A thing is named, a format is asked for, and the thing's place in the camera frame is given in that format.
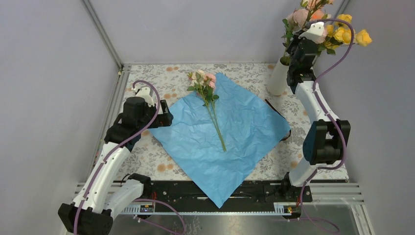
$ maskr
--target green flower stem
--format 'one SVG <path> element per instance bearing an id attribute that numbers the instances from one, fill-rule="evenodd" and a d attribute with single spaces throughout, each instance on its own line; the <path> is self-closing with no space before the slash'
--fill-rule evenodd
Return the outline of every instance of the green flower stem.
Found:
<path id="1" fill-rule="evenodd" d="M 215 123 L 216 115 L 215 115 L 215 118 L 213 118 L 212 112 L 210 111 L 210 108 L 209 108 L 209 105 L 207 105 L 206 108 L 207 108 L 207 111 L 209 112 L 210 119 L 212 119 L 212 121 L 213 121 L 213 125 L 215 126 L 216 132 L 218 133 L 219 139 L 220 139 L 221 144 L 222 144 L 223 151 L 226 152 L 225 142 L 223 141 L 222 134 L 220 133 L 219 127 L 217 125 L 217 120 L 216 120 L 216 123 Z"/>
<path id="2" fill-rule="evenodd" d="M 213 125 L 215 126 L 216 132 L 218 133 L 219 139 L 221 141 L 223 151 L 226 152 L 225 141 L 223 140 L 222 134 L 221 134 L 221 132 L 219 130 L 218 120 L 217 120 L 217 117 L 216 117 L 215 103 L 212 102 L 213 113 L 214 113 L 214 116 L 215 116 L 215 118 L 213 118 L 212 112 L 210 111 L 209 102 L 206 99 L 205 94 L 203 93 L 203 91 L 200 88 L 200 86 L 196 90 L 202 96 L 202 99 L 205 102 L 205 106 L 207 108 L 207 111 L 209 112 L 210 119 L 212 119 Z"/>
<path id="3" fill-rule="evenodd" d="M 218 132 L 219 139 L 221 140 L 223 151 L 226 152 L 225 142 L 224 142 L 223 137 L 222 137 L 222 134 L 220 132 L 218 118 L 216 116 L 215 101 L 212 102 L 212 109 L 213 109 L 213 115 L 215 115 L 215 120 L 216 120 L 216 126 L 217 126 L 216 131 Z"/>

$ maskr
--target white vase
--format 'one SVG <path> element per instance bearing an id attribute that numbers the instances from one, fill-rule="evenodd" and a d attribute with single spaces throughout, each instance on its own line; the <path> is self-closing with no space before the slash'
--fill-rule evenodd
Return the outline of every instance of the white vase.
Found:
<path id="1" fill-rule="evenodd" d="M 279 60 L 275 65 L 271 77 L 268 79 L 267 90 L 273 95 L 282 95 L 287 87 L 287 65 L 283 65 Z"/>

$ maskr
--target table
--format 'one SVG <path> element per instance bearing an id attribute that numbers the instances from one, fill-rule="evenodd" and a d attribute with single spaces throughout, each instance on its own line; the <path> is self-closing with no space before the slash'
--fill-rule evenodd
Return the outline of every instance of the table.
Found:
<path id="1" fill-rule="evenodd" d="M 267 92 L 267 79 L 274 69 L 272 64 L 132 65 L 122 103 L 135 95 L 132 83 L 145 80 L 152 83 L 161 98 L 166 99 L 167 104 L 172 106 L 181 97 L 189 94 L 186 91 L 189 86 L 187 73 L 199 69 L 213 74 L 222 72 L 261 99 L 267 99 L 291 126 L 291 137 L 280 142 L 264 156 L 246 179 L 279 180 L 287 171 L 295 168 L 303 157 L 302 143 L 310 128 L 310 121 L 303 105 L 288 86 L 281 96 L 273 96 Z M 152 180 L 191 180 L 149 131 L 142 133 L 141 140 L 135 145 L 131 156 L 122 164 L 116 178 L 120 180 L 131 173 L 146 175 Z M 348 175 L 346 168 L 342 166 L 332 171 L 320 170 L 314 178 L 348 179 Z"/>

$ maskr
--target red wire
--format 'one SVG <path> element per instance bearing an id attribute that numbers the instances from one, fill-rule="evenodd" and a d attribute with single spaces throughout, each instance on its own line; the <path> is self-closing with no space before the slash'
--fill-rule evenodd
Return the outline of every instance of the red wire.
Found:
<path id="1" fill-rule="evenodd" d="M 297 204 L 296 204 L 296 207 L 298 207 L 298 206 L 299 206 L 299 204 L 300 204 L 300 198 L 299 198 L 299 197 L 297 197 Z"/>

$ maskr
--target artificial flower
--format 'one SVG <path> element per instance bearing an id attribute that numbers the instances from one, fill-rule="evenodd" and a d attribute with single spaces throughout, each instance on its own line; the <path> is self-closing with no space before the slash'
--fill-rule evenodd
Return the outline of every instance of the artificial flower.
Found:
<path id="1" fill-rule="evenodd" d="M 329 24 L 325 27 L 325 29 L 327 30 L 327 35 L 331 36 L 333 34 L 333 31 L 334 31 L 334 25 Z"/>
<path id="2" fill-rule="evenodd" d="M 337 18 L 339 20 L 343 20 L 343 21 L 346 21 L 347 23 L 350 23 L 352 17 L 351 17 L 351 15 L 340 14 Z M 345 25 L 344 23 L 341 23 L 341 22 L 335 22 L 334 24 L 339 26 L 339 27 L 347 27 L 347 25 Z"/>
<path id="3" fill-rule="evenodd" d="M 225 141 L 223 140 L 222 134 L 219 130 L 218 118 L 215 110 L 215 102 L 219 99 L 219 96 L 213 93 L 216 88 L 215 75 L 198 70 L 196 72 L 189 73 L 187 76 L 191 78 L 191 86 L 188 87 L 187 90 L 195 91 L 196 95 L 199 96 L 205 103 L 203 106 L 207 108 L 207 112 L 209 113 L 210 119 L 212 119 L 213 125 L 218 133 L 219 140 L 221 141 L 222 149 L 226 152 Z"/>
<path id="4" fill-rule="evenodd" d="M 211 74 L 211 73 L 206 73 L 205 74 L 205 78 L 206 78 L 206 80 L 207 79 L 210 79 L 211 81 L 213 81 L 214 83 L 216 82 L 216 76 L 215 75 L 213 75 L 213 74 Z"/>
<path id="5" fill-rule="evenodd" d="M 315 40 L 314 42 L 317 44 L 323 43 L 325 41 L 325 37 L 327 36 L 327 29 L 324 28 L 323 34 L 321 37 L 319 37 L 317 40 Z"/>
<path id="6" fill-rule="evenodd" d="M 215 83 L 213 81 L 210 81 L 209 82 L 209 86 L 212 87 L 214 90 L 216 88 Z"/>
<path id="7" fill-rule="evenodd" d="M 294 25 L 295 24 L 295 22 L 294 22 L 294 12 L 293 13 L 291 13 L 289 16 L 287 16 L 287 18 L 286 18 L 286 20 L 287 20 L 287 22 L 288 22 L 288 24 L 289 25 Z"/>
<path id="8" fill-rule="evenodd" d="M 351 41 L 351 31 L 350 31 L 350 29 L 345 29 L 343 27 L 339 27 L 334 32 L 333 37 L 339 42 L 342 42 L 344 44 L 349 44 L 350 41 Z"/>
<path id="9" fill-rule="evenodd" d="M 356 35 L 356 41 L 359 45 L 366 47 L 372 42 L 372 38 L 370 38 L 368 32 L 366 32 L 366 29 L 363 29 Z"/>
<path id="10" fill-rule="evenodd" d="M 319 20 L 319 19 L 323 18 L 324 15 L 325 15 L 325 13 L 322 10 L 319 9 L 311 15 L 310 19 L 314 20 L 314 21 Z"/>
<path id="11" fill-rule="evenodd" d="M 201 77 L 203 77 L 205 75 L 205 72 L 203 72 L 203 70 L 197 70 L 196 71 Z"/>
<path id="12" fill-rule="evenodd" d="M 308 16 L 308 10 L 300 9 L 293 13 L 293 21 L 302 28 L 304 27 L 305 21 L 307 20 L 307 16 Z"/>

